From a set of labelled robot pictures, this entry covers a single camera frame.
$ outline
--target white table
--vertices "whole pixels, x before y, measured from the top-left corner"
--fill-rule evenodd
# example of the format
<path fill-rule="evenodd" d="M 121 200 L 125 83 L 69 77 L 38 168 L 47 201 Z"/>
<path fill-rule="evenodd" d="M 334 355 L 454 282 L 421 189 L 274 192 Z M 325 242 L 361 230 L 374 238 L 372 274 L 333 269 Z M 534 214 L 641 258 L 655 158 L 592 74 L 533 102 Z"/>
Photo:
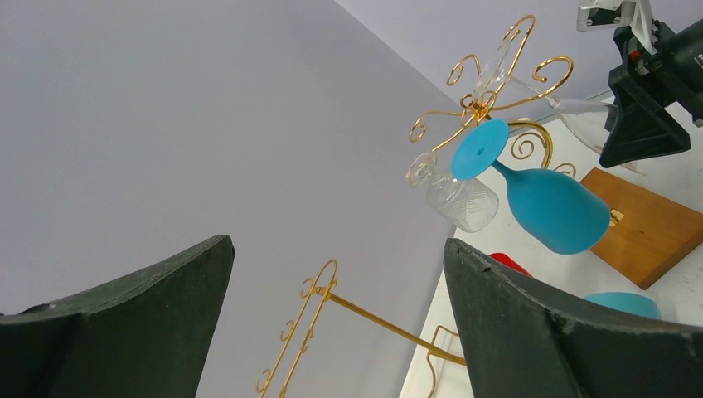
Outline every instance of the white table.
<path fill-rule="evenodd" d="M 608 172 L 703 212 L 703 129 L 696 128 L 691 123 L 690 115 L 678 104 L 667 110 L 691 135 L 692 149 L 683 154 L 647 161 L 647 168 L 653 171 L 644 177 L 622 167 L 610 168 Z M 564 162 L 573 163 L 578 169 L 577 180 L 583 178 L 591 168 L 598 167 L 597 156 L 581 145 L 558 119 L 546 123 L 545 127 L 555 142 L 552 167 Z M 518 161 L 506 150 L 500 159 L 509 167 L 539 167 L 542 152 L 539 148 L 536 152 L 531 158 Z M 500 210 L 493 222 L 482 231 L 468 234 L 457 230 L 454 237 L 487 254 L 507 253 L 535 278 L 576 296 L 583 297 L 603 291 L 644 294 L 657 301 L 665 320 L 703 326 L 703 245 L 650 289 L 642 291 L 590 251 L 571 256 L 548 251 L 512 218 L 505 200 L 505 181 L 502 177 L 495 170 L 489 169 L 479 179 L 502 199 Z M 421 337 L 431 340 L 437 325 L 456 331 L 444 273 L 439 278 Z M 463 355 L 458 337 L 440 333 L 437 344 L 452 353 Z M 401 398 L 428 396 L 432 376 L 426 353 L 421 347 L 415 350 L 400 393 Z M 473 396 L 465 368 L 436 357 L 432 357 L 431 361 L 437 371 L 436 398 Z"/>

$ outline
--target gray wall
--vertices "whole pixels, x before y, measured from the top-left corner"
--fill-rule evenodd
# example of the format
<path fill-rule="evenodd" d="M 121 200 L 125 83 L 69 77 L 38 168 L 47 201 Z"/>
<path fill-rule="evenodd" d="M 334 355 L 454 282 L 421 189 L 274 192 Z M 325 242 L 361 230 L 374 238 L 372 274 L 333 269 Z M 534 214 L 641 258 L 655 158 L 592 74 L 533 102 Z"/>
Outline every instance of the gray wall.
<path fill-rule="evenodd" d="M 0 312 L 229 234 L 199 396 L 254 396 L 331 257 L 341 296 L 418 332 L 450 227 L 406 137 L 452 106 L 333 0 L 4 2 Z M 329 304 L 288 396 L 393 396 L 411 349 Z"/>

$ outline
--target gold wire rack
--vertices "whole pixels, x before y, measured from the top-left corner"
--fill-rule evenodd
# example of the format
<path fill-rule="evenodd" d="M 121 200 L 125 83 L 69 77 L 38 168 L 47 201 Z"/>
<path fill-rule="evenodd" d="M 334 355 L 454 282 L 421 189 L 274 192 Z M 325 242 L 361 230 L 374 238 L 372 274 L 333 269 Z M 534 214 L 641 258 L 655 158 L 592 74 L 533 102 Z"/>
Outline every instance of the gold wire rack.
<path fill-rule="evenodd" d="M 507 68 L 507 74 L 511 75 L 512 72 L 515 69 L 515 66 L 517 64 L 517 61 L 520 59 L 520 56 L 522 54 L 522 51 L 525 47 L 525 44 L 527 42 L 527 39 L 529 38 L 532 29 L 535 26 L 535 16 L 533 15 L 526 15 L 523 18 L 520 18 L 515 24 L 513 24 L 506 32 L 506 34 L 503 36 L 502 40 L 508 40 L 510 42 L 515 41 L 520 35 L 520 45 L 518 46 L 517 53 L 514 55 L 510 66 Z M 460 79 L 462 78 L 463 71 L 464 71 L 464 63 L 472 60 L 476 66 L 476 71 L 480 75 L 481 72 L 481 63 L 478 60 L 478 56 L 475 54 L 469 54 L 462 58 L 455 66 L 452 68 L 451 72 L 449 73 L 449 77 L 447 78 L 447 85 L 448 86 L 453 86 L 456 85 Z M 553 64 L 556 62 L 564 62 L 567 66 L 566 72 L 564 75 L 557 81 L 555 84 L 553 84 L 550 88 L 542 91 L 539 94 L 532 95 L 531 97 L 527 97 L 525 99 L 520 99 L 518 101 L 515 101 L 510 104 L 505 104 L 505 105 L 496 105 L 497 102 L 497 97 L 500 94 L 501 90 L 506 84 L 506 81 L 503 81 L 495 90 L 486 90 L 485 92 L 480 93 L 479 95 L 476 95 L 477 98 L 473 97 L 472 93 L 465 94 L 461 100 L 459 101 L 462 110 L 458 112 L 454 111 L 447 111 L 447 110 L 429 110 L 422 114 L 419 119 L 415 122 L 413 125 L 413 128 L 410 130 L 410 142 L 412 143 L 418 143 L 427 133 L 427 125 L 425 123 L 425 119 L 430 116 L 430 115 L 440 115 L 440 116 L 450 116 L 450 117 L 455 117 L 459 119 L 459 129 L 455 131 L 448 139 L 444 140 L 442 143 L 439 145 L 435 146 L 432 151 L 436 152 L 448 143 L 452 142 L 455 140 L 459 135 L 461 135 L 463 132 L 468 131 L 470 129 L 475 128 L 478 126 L 482 121 L 484 120 L 491 120 L 491 112 L 493 111 L 500 111 L 500 110 L 505 110 L 505 109 L 510 109 L 513 107 L 516 107 L 521 104 L 526 104 L 531 101 L 535 101 L 541 98 L 544 98 L 547 95 L 550 95 L 552 92 L 557 90 L 559 87 L 561 87 L 571 76 L 571 72 L 574 69 L 574 62 L 569 58 L 568 56 L 556 56 L 554 58 L 550 58 L 548 60 L 545 60 L 541 62 L 533 71 L 532 71 L 532 79 L 539 81 L 541 83 L 546 83 L 547 78 L 540 75 L 540 72 L 542 71 L 543 68 L 548 66 L 549 64 Z M 527 121 L 527 120 L 514 120 L 508 122 L 508 125 L 513 128 L 513 129 L 522 129 L 522 128 L 527 128 L 529 131 L 526 131 L 524 133 L 519 134 L 516 139 L 513 141 L 511 145 L 511 155 L 518 160 L 522 159 L 527 159 L 529 158 L 534 152 L 536 148 L 535 140 L 541 145 L 541 147 L 545 151 L 545 155 L 542 158 L 541 161 L 541 167 L 542 168 L 549 168 L 550 163 L 552 160 L 552 155 L 554 152 L 554 142 L 552 140 L 552 137 L 550 133 L 545 129 L 544 126 L 541 124 L 532 122 L 532 121 Z M 572 163 L 562 163 L 559 164 L 558 166 L 554 167 L 554 170 L 560 171 L 564 174 L 570 175 L 571 177 L 574 177 L 576 174 L 576 167 Z M 329 279 L 327 279 L 327 283 L 322 283 L 321 280 L 323 275 L 328 272 L 329 273 Z M 313 296 L 320 296 L 322 299 L 320 300 L 320 303 L 318 304 L 317 308 L 315 309 L 315 313 L 313 315 L 313 319 L 311 323 L 308 326 L 308 330 L 305 332 L 305 335 L 303 337 L 302 342 L 300 343 L 300 347 L 298 349 L 298 352 L 296 353 L 293 363 L 291 367 L 288 369 L 288 373 L 284 379 L 284 383 L 281 386 L 279 393 L 278 393 L 278 398 L 285 398 L 286 393 L 288 392 L 288 386 L 290 385 L 290 382 L 293 378 L 293 374 L 295 373 L 296 368 L 298 367 L 298 364 L 300 363 L 300 360 L 308 350 L 308 342 L 310 339 L 313 338 L 314 336 L 314 330 L 315 330 L 315 324 L 318 321 L 318 317 L 320 315 L 320 312 L 322 312 L 323 306 L 332 301 L 334 303 L 337 303 L 341 305 L 342 307 L 349 309 L 353 313 L 357 313 L 361 315 L 362 317 L 372 321 L 373 323 L 378 324 L 379 326 L 390 330 L 399 336 L 410 340 L 411 342 L 424 347 L 428 350 L 427 352 L 427 362 L 429 364 L 429 368 L 432 372 L 432 389 L 429 393 L 429 397 L 431 398 L 434 396 L 434 393 L 436 391 L 436 385 L 437 385 L 437 376 L 434 370 L 434 367 L 429 360 L 431 356 L 435 356 L 438 358 L 441 358 L 446 361 L 450 361 L 456 364 L 459 364 L 461 366 L 466 366 L 467 363 L 464 360 L 464 358 L 454 355 L 450 352 L 447 352 L 443 348 L 437 347 L 435 344 L 435 341 L 437 339 L 438 333 L 440 330 L 444 330 L 445 332 L 450 333 L 453 336 L 458 336 L 456 332 L 450 331 L 448 328 L 442 325 L 438 325 L 435 329 L 434 336 L 430 342 L 427 342 L 419 337 L 416 337 L 414 334 L 405 331 L 402 328 L 399 328 L 398 326 L 394 325 L 393 323 L 390 323 L 386 321 L 385 319 L 370 313 L 369 311 L 366 311 L 364 308 L 361 308 L 354 303 L 347 301 L 346 299 L 334 294 L 332 290 L 337 286 L 337 261 L 336 260 L 329 260 L 323 267 L 320 269 L 320 272 L 315 278 L 307 278 L 303 282 L 304 284 L 309 284 L 309 286 L 302 290 L 300 292 L 300 297 L 303 299 L 303 306 L 300 309 L 300 312 L 298 313 L 298 316 L 293 320 L 288 320 L 285 324 L 288 327 L 288 330 L 283 330 L 280 333 L 280 341 L 283 343 L 283 347 L 281 349 L 281 352 L 279 354 L 278 359 L 276 360 L 275 364 L 273 367 L 266 369 L 263 371 L 264 375 L 264 380 L 262 381 L 259 379 L 256 382 L 256 392 L 259 394 L 259 398 L 264 398 L 266 393 L 269 391 L 271 388 L 271 381 L 274 379 L 274 376 L 279 369 L 279 366 L 281 364 L 282 359 L 284 358 L 284 355 L 286 351 L 288 350 L 288 347 L 291 343 L 291 340 L 293 339 L 293 335 L 295 334 L 296 329 L 298 328 L 298 325 L 300 324 L 300 321 L 303 317 L 303 314 L 305 313 L 305 310 L 308 308 L 308 305 L 310 303 L 310 299 Z"/>
<path fill-rule="evenodd" d="M 327 284 L 320 285 L 320 281 L 322 279 L 322 276 L 328 272 L 329 273 L 329 279 L 327 279 Z M 295 355 L 295 358 L 293 359 L 293 364 L 291 367 L 288 369 L 288 374 L 285 377 L 284 383 L 281 386 L 281 389 L 279 390 L 278 398 L 285 398 L 286 393 L 288 392 L 288 385 L 290 384 L 291 379 L 293 378 L 293 374 L 295 373 L 295 369 L 298 367 L 298 364 L 300 363 L 300 359 L 303 356 L 305 352 L 308 351 L 308 341 L 313 338 L 314 335 L 314 330 L 315 330 L 315 324 L 318 321 L 318 317 L 320 315 L 320 312 L 322 312 L 322 307 L 325 305 L 327 302 L 334 302 L 337 303 L 341 306 L 343 306 L 346 309 L 349 309 L 353 313 L 357 313 L 361 315 L 362 317 L 372 321 L 373 323 L 376 323 L 380 326 L 382 326 L 385 329 L 388 329 L 396 334 L 398 334 L 401 337 L 404 337 L 411 342 L 414 342 L 415 344 L 427 348 L 428 350 L 428 355 L 434 355 L 436 357 L 442 358 L 447 361 L 451 361 L 454 363 L 457 363 L 462 366 L 466 366 L 466 361 L 458 356 L 454 355 L 450 352 L 445 351 L 444 349 L 437 347 L 434 345 L 434 339 L 436 338 L 436 333 L 435 337 L 433 338 L 432 342 L 427 342 L 419 337 L 416 337 L 414 334 L 407 332 L 403 328 L 399 328 L 393 323 L 390 323 L 386 321 L 385 319 L 370 313 L 366 311 L 364 308 L 361 308 L 357 306 L 356 304 L 347 301 L 346 299 L 334 294 L 332 292 L 332 289 L 334 289 L 337 286 L 337 261 L 336 260 L 329 260 L 323 267 L 320 269 L 320 272 L 318 272 L 318 275 L 315 278 L 307 278 L 303 281 L 303 284 L 309 284 L 309 287 L 307 289 L 304 289 L 300 292 L 300 297 L 304 299 L 303 301 L 303 306 L 300 308 L 300 312 L 298 313 L 298 317 L 295 318 L 295 320 L 289 320 L 285 324 L 288 326 L 288 331 L 281 331 L 280 333 L 280 340 L 281 342 L 284 343 L 283 348 L 281 349 L 281 352 L 279 354 L 278 359 L 276 360 L 274 367 L 270 369 L 264 370 L 262 373 L 264 375 L 264 381 L 259 379 L 256 382 L 256 392 L 259 393 L 259 398 L 264 398 L 266 395 L 266 392 L 269 390 L 271 387 L 271 381 L 274 379 L 274 376 L 276 374 L 276 371 L 279 369 L 279 365 L 281 363 L 281 360 L 283 359 L 286 351 L 288 350 L 288 346 L 290 345 L 290 342 L 293 338 L 293 335 L 295 334 L 296 329 L 298 328 L 298 324 L 300 323 L 300 320 L 303 317 L 303 313 L 305 313 L 305 310 L 308 308 L 308 304 L 310 302 L 310 299 L 312 296 L 321 296 L 322 299 L 320 300 L 320 303 L 318 304 L 315 313 L 313 314 L 313 320 L 310 322 L 310 325 L 308 326 L 308 330 L 305 332 L 305 336 L 303 337 L 303 341 L 300 345 L 300 348 L 298 349 L 298 353 Z"/>
<path fill-rule="evenodd" d="M 536 80 L 540 83 L 547 83 L 548 79 L 541 75 L 542 70 L 546 66 L 556 62 L 565 63 L 566 71 L 564 75 L 551 87 L 540 92 L 539 94 L 535 94 L 524 99 L 519 99 L 518 101 L 512 102 L 510 104 L 497 104 L 498 95 L 501 93 L 501 91 L 505 87 L 505 84 L 507 83 L 513 71 L 515 70 L 517 62 L 520 59 L 522 51 L 525 48 L 525 44 L 527 43 L 527 40 L 529 39 L 530 34 L 532 33 L 532 29 L 535 26 L 535 22 L 536 18 L 534 15 L 526 15 L 520 18 L 516 23 L 514 23 L 507 30 L 505 35 L 503 35 L 502 43 L 504 41 L 514 42 L 515 40 L 517 40 L 518 37 L 521 36 L 520 45 L 517 48 L 517 52 L 513 56 L 510 66 L 508 66 L 507 68 L 507 79 L 503 80 L 495 90 L 485 90 L 482 93 L 478 93 L 478 95 L 475 95 L 476 98 L 474 98 L 473 93 L 465 94 L 459 101 L 459 104 L 462 108 L 461 111 L 428 110 L 417 119 L 412 129 L 410 130 L 410 142 L 418 143 L 425 136 L 428 130 L 427 124 L 425 123 L 425 119 L 427 119 L 430 115 L 450 116 L 458 118 L 459 120 L 459 129 L 456 130 L 449 138 L 445 139 L 443 142 L 432 148 L 432 152 L 437 152 L 448 143 L 454 141 L 459 135 L 461 135 L 465 131 L 467 132 L 470 129 L 475 128 L 485 120 L 493 119 L 493 117 L 491 116 L 491 112 L 511 109 L 518 105 L 536 101 L 538 99 L 546 97 L 547 95 L 551 95 L 555 90 L 560 88 L 571 77 L 571 73 L 574 70 L 574 61 L 568 56 L 556 56 L 542 61 L 532 71 L 533 80 Z M 479 61 L 478 56 L 476 54 L 469 54 L 459 60 L 459 62 L 457 62 L 457 64 L 449 72 L 449 76 L 447 77 L 446 81 L 447 86 L 454 86 L 460 81 L 463 76 L 465 63 L 469 60 L 473 61 L 476 67 L 477 74 L 479 76 L 482 74 L 481 62 Z M 518 160 L 529 158 L 535 152 L 536 144 L 534 139 L 536 139 L 536 141 L 541 144 L 541 147 L 545 151 L 545 155 L 542 158 L 541 167 L 550 168 L 552 155 L 554 153 L 554 141 L 552 140 L 549 131 L 547 131 L 547 129 L 545 129 L 545 127 L 541 124 L 528 120 L 515 120 L 507 122 L 507 124 L 512 129 L 527 128 L 530 130 L 526 131 L 525 133 L 521 133 L 516 137 L 510 148 L 511 155 Z M 576 166 L 573 163 L 561 163 L 558 166 L 554 167 L 554 170 L 569 175 L 570 177 L 575 177 L 576 174 Z"/>

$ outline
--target blue wine glass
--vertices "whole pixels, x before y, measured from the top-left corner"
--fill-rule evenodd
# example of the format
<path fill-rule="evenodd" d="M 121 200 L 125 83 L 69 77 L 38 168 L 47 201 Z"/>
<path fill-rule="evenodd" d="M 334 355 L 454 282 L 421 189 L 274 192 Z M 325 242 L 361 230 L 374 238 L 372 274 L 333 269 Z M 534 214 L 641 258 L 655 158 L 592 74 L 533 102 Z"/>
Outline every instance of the blue wine glass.
<path fill-rule="evenodd" d="M 590 249 L 608 230 L 608 205 L 560 172 L 541 168 L 516 171 L 498 162 L 508 130 L 508 125 L 497 119 L 476 127 L 454 153 L 454 177 L 467 180 L 493 166 L 506 179 L 508 205 L 525 231 L 561 255 Z"/>

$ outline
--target wooden board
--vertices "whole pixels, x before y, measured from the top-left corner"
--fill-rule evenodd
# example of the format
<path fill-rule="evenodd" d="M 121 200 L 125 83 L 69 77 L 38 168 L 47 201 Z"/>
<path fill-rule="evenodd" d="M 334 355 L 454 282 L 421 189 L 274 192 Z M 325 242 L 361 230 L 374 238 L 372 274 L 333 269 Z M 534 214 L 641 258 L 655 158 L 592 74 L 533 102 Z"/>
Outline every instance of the wooden board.
<path fill-rule="evenodd" d="M 591 248 L 647 289 L 703 241 L 703 215 L 600 169 L 581 183 L 623 218 Z"/>

